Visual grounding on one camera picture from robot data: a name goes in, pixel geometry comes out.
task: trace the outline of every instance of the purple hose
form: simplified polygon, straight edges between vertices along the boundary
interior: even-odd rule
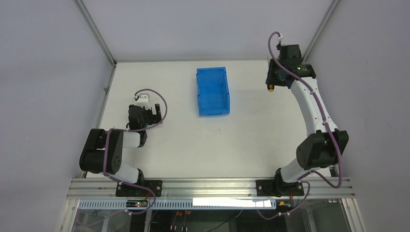
[[[155,90],[149,89],[149,88],[144,88],[144,89],[142,89],[142,90],[137,91],[134,96],[137,96],[137,94],[140,93],[140,92],[142,92],[142,91],[151,91],[151,92],[153,92],[153,93],[156,93],[156,94],[164,101],[164,104],[165,104],[165,114],[164,114],[164,117],[162,117],[161,121],[159,121],[157,124],[154,124],[154,125],[152,125],[152,126],[150,126],[150,127],[142,128],[142,129],[138,129],[138,130],[129,130],[128,132],[139,132],[139,131],[146,131],[146,130],[148,130],[148,129],[152,129],[152,128],[158,126],[159,124],[161,124],[161,123],[164,121],[164,119],[165,119],[165,117],[166,117],[166,115],[167,115],[167,113],[168,113],[168,104],[167,104],[165,98],[164,98],[160,93],[158,93],[158,92],[155,91]],[[156,201],[155,193],[154,193],[152,190],[150,190],[149,188],[146,188],[146,187],[144,187],[144,186],[135,185],[135,184],[132,184],[132,183],[129,183],[129,182],[126,182],[126,181],[121,181],[121,180],[119,180],[119,179],[116,179],[116,178],[112,177],[110,174],[107,173],[108,145],[109,145],[110,134],[111,134],[112,130],[113,130],[113,128],[111,128],[111,129],[108,130],[108,132],[107,132],[107,138],[106,138],[106,140],[105,140],[104,163],[103,163],[103,166],[102,166],[102,174],[103,174],[104,176],[110,178],[111,180],[116,181],[116,182],[123,183],[123,184],[125,184],[125,185],[131,186],[131,187],[135,187],[135,188],[139,188],[139,189],[144,189],[144,190],[147,190],[148,192],[150,192],[151,195],[152,195],[152,197],[154,198],[152,204],[150,204],[146,209],[144,209],[144,210],[142,210],[142,211],[139,211],[139,212],[129,212],[129,213],[131,213],[131,214],[133,214],[133,215],[143,214],[144,212],[146,212],[148,209],[150,209],[150,208],[155,204],[155,201]],[[110,215],[104,217],[103,219],[101,219],[101,220],[99,220],[99,221],[97,221],[97,222],[88,224],[88,225],[82,224],[82,223],[78,222],[78,215],[79,215],[79,213],[77,213],[77,215],[76,215],[76,217],[75,217],[75,221],[76,221],[75,229],[77,230],[77,224],[79,224],[79,225],[81,225],[81,226],[86,226],[86,227],[97,225],[98,223],[100,223],[100,222],[106,220],[107,218],[109,218],[109,217],[111,217],[111,216],[113,216],[113,215],[115,215],[115,214],[117,214],[117,213],[119,213],[119,212],[123,212],[123,210],[115,211],[114,213],[112,213],[112,214],[110,214]]]
[[[307,191],[306,191],[305,197],[302,199],[302,201],[299,204],[297,204],[297,206],[295,206],[293,209],[289,210],[289,212],[281,214],[281,216],[282,215],[287,215],[288,213],[290,214],[293,211],[295,211],[296,209],[298,209],[303,204],[303,202],[305,202],[306,198],[308,197],[308,195],[310,193],[310,183],[308,181],[305,181],[305,180],[300,181],[300,183],[307,184]],[[279,217],[279,214],[275,214],[273,217],[265,217],[265,216],[262,215],[262,213],[259,210],[256,210],[256,211],[258,211],[258,214],[265,220],[272,220],[276,217]]]
[[[338,162],[339,162],[339,181],[338,181],[338,183],[337,183],[336,186],[333,185],[332,183],[330,183],[330,181],[329,181],[328,179],[326,179],[326,177],[324,177],[324,176],[323,176],[322,174],[320,174],[319,172],[317,172],[317,171],[311,171],[311,172],[312,172],[312,173],[315,173],[315,174],[317,174],[317,175],[319,175],[319,176],[320,176],[328,185],[330,185],[331,187],[333,187],[333,188],[335,188],[335,189],[336,189],[336,188],[340,188],[340,187],[342,186],[342,183],[343,183],[342,154],[341,154],[341,152],[340,152],[340,148],[339,148],[339,146],[338,146],[338,144],[337,144],[337,141],[336,141],[336,139],[335,139],[333,133],[332,133],[331,130],[330,130],[329,123],[327,123],[327,121],[326,121],[326,114],[324,113],[323,106],[322,106],[322,104],[321,104],[321,102],[320,102],[320,100],[319,100],[318,95],[313,91],[313,88],[312,88],[306,81],[304,81],[302,78],[300,78],[299,76],[297,76],[297,75],[294,74],[293,72],[291,72],[291,71],[289,71],[288,69],[286,69],[286,68],[285,68],[283,65],[281,65],[281,63],[279,63],[279,61],[276,59],[275,55],[274,55],[273,52],[272,52],[272,47],[271,47],[271,40],[272,40],[272,37],[273,37],[274,35],[280,36],[280,33],[277,32],[277,31],[275,31],[275,32],[273,32],[273,33],[269,36],[269,39],[268,39],[269,53],[270,53],[270,55],[272,56],[273,61],[274,61],[282,70],[284,70],[287,74],[291,75],[291,76],[294,77],[296,80],[302,82],[302,84],[304,84],[304,85],[306,86],[306,88],[308,88],[308,90],[311,92],[311,94],[313,95],[313,97],[314,97],[315,100],[316,100],[316,103],[317,103],[317,105],[318,105],[319,111],[320,111],[320,113],[321,113],[322,120],[323,120],[323,124],[324,124],[324,126],[326,127],[326,130],[327,130],[328,133],[329,133],[330,139],[332,140],[332,143],[333,143],[333,145],[335,146],[335,149],[336,149],[337,160],[338,160]],[[307,173],[307,174],[301,176],[299,179],[305,178],[307,175],[309,175],[309,173]]]

